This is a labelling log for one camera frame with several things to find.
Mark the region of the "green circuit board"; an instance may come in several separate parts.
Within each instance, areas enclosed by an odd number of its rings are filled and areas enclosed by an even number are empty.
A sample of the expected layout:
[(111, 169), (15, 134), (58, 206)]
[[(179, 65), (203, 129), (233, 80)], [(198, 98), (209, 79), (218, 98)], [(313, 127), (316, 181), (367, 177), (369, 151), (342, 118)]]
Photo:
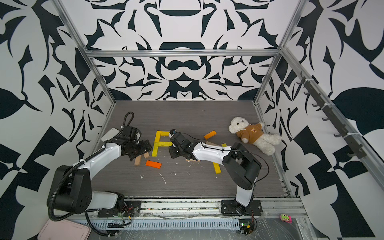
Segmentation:
[(249, 235), (257, 228), (257, 221), (255, 218), (252, 219), (240, 219), (239, 220), (239, 230), (242, 235)]

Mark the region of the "grey hook rail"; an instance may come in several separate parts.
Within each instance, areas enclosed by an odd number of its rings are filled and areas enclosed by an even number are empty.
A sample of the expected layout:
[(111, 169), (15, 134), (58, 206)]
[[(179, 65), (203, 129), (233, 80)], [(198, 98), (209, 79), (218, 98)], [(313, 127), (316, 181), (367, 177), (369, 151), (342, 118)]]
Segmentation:
[(343, 138), (347, 145), (350, 147), (352, 153), (348, 153), (349, 157), (357, 157), (362, 159), (367, 156), (363, 144), (357, 137), (360, 135), (357, 131), (353, 130), (347, 123), (345, 117), (338, 110), (337, 106), (328, 98), (323, 90), (319, 87), (314, 79), (307, 79), (301, 76), (301, 80), (297, 83), (305, 87), (307, 92), (305, 95), (311, 96), (315, 100), (313, 107), (319, 108), (326, 115), (323, 121), (332, 123), (337, 133), (334, 134), (336, 138)]

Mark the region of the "aluminium front rail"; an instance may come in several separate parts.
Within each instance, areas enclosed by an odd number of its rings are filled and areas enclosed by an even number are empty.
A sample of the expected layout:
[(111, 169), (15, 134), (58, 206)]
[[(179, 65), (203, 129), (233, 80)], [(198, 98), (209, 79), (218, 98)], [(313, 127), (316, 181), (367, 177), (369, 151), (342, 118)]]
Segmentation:
[[(176, 218), (225, 218), (221, 214), (221, 200), (231, 199), (126, 199), (141, 201), (141, 211), (135, 217), (160, 219)], [(299, 198), (256, 198), (263, 213), (259, 217), (277, 218), (286, 214), (292, 218), (306, 218), (307, 211)]]

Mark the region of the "white teddy bear brown shirt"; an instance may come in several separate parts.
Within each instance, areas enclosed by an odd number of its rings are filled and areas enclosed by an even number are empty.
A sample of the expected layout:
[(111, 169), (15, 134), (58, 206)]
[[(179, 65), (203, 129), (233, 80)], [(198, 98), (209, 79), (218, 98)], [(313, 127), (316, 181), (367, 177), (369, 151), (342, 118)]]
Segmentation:
[(263, 132), (263, 124), (250, 124), (245, 118), (235, 117), (228, 127), (231, 134), (235, 134), (243, 143), (256, 146), (265, 155), (271, 156), (275, 153), (275, 146), (282, 142), (278, 134), (266, 134)]

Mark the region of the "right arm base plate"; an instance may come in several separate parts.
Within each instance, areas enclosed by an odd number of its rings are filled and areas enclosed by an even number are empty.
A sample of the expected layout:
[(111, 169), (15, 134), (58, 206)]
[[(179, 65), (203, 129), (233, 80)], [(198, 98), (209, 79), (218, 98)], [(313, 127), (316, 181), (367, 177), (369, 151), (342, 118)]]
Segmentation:
[(250, 203), (246, 207), (236, 202), (235, 199), (221, 200), (221, 214), (225, 217), (259, 217), (262, 213), (263, 208), (260, 200), (251, 199)]

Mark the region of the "pink green small gadget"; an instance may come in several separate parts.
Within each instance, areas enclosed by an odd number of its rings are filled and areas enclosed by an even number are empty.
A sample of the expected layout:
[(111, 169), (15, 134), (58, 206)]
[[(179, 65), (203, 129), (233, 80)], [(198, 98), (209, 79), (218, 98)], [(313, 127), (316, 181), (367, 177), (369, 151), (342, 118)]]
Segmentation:
[(286, 214), (280, 214), (280, 219), (285, 223), (292, 223), (292, 217)]

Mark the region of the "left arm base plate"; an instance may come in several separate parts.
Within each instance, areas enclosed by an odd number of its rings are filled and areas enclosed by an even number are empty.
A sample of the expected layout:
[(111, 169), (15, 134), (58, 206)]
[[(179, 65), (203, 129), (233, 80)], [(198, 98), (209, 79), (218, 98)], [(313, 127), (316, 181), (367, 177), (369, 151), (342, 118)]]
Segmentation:
[(119, 202), (112, 209), (102, 209), (98, 212), (99, 218), (117, 218), (124, 217), (127, 218), (129, 216), (135, 217), (141, 211), (141, 201), (133, 201), (133, 200), (124, 200), (123, 202)]

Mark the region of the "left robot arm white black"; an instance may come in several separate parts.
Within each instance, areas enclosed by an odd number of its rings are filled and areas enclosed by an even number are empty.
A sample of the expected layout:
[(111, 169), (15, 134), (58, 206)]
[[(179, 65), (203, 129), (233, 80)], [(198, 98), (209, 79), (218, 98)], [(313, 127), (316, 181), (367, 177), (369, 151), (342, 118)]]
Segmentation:
[(121, 156), (128, 156), (133, 161), (153, 149), (150, 141), (142, 140), (141, 131), (132, 127), (131, 122), (124, 118), (119, 129), (110, 129), (101, 139), (101, 148), (87, 158), (57, 168), (47, 199), (51, 221), (62, 221), (92, 210), (121, 211), (124, 208), (122, 194), (93, 191), (92, 179)]

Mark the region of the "orange block far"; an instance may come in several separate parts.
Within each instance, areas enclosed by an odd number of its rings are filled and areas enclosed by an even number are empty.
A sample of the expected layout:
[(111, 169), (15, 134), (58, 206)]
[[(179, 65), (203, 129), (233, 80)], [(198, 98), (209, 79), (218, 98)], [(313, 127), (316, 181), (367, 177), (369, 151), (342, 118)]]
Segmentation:
[(204, 139), (205, 139), (205, 140), (208, 140), (208, 139), (214, 137), (216, 134), (217, 134), (216, 131), (211, 131), (211, 132), (209, 132), (208, 134), (204, 135)]

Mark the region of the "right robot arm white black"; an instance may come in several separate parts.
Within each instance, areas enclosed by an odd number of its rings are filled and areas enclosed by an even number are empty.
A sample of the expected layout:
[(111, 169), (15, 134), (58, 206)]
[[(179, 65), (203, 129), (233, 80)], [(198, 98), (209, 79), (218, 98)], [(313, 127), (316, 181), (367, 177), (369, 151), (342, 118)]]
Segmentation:
[(176, 130), (170, 130), (169, 135), (173, 144), (169, 147), (172, 159), (184, 157), (190, 161), (208, 161), (224, 166), (237, 185), (235, 201), (244, 208), (248, 207), (262, 164), (245, 146), (236, 143), (222, 147), (190, 141)]

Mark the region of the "yellow block right long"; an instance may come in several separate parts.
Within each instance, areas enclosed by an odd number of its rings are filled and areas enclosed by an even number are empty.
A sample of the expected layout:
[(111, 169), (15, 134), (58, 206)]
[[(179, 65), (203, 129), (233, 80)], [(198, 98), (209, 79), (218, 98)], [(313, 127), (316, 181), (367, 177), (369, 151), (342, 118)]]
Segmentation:
[(220, 174), (221, 173), (220, 165), (217, 163), (213, 163), (213, 166), (214, 166), (215, 173)]

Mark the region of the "white small device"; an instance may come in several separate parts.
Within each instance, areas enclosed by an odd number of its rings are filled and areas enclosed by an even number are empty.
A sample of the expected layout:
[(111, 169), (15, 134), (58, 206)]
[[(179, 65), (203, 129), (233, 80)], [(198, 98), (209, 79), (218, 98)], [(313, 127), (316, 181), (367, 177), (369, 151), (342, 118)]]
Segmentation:
[(106, 132), (102, 137), (101, 137), (101, 141), (102, 142), (106, 142), (112, 138), (114, 138), (118, 133), (120, 132), (120, 130), (116, 129), (116, 128), (111, 128), (108, 132)]

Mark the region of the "red orange block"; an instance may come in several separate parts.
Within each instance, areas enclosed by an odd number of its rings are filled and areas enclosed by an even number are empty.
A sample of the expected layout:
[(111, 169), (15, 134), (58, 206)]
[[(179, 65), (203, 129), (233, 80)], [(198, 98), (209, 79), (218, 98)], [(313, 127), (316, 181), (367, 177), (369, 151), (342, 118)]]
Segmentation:
[(156, 169), (160, 169), (160, 168), (162, 167), (162, 164), (159, 163), (159, 162), (147, 161), (147, 162), (146, 162), (146, 166), (147, 166), (147, 167), (156, 168)]

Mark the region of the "pink tray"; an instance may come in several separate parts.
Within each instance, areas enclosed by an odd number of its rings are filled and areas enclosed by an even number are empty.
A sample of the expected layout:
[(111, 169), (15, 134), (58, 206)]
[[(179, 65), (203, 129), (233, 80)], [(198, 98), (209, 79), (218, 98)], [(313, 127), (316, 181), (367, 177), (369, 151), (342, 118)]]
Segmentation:
[(38, 240), (87, 240), (91, 233), (91, 228), (62, 220), (59, 222), (53, 222), (48, 220), (44, 225), (40, 233), (38, 234)]

